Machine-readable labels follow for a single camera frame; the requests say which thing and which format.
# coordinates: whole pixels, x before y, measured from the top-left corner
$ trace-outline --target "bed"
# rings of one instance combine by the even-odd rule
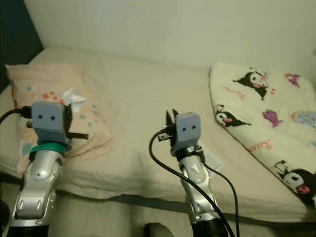
[[[44,50],[31,64],[53,62],[78,64],[89,75],[88,87],[97,98],[97,106],[113,136],[113,147],[108,154],[89,160],[67,159],[58,189],[87,198],[138,195],[184,202],[184,190],[178,178],[157,166],[148,153],[149,139],[164,125],[165,110],[176,108],[179,112],[193,111],[201,116],[201,140],[222,160],[222,172],[237,190],[241,216],[278,223],[316,220],[298,198],[289,195],[284,184],[276,181],[258,160],[216,124],[207,70],[59,48]],[[0,96],[0,113],[12,106],[8,87]],[[21,178],[16,173],[15,120],[12,116],[0,128],[0,171]],[[168,143],[155,144],[154,152],[177,169]],[[210,186],[222,211],[233,213],[233,194],[229,186],[219,177],[214,177]]]

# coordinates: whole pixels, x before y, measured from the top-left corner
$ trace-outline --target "cartoon print blanket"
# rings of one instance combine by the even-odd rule
[[[293,73],[217,63],[210,72],[210,91],[219,124],[305,204],[315,207],[316,95],[312,84]]]

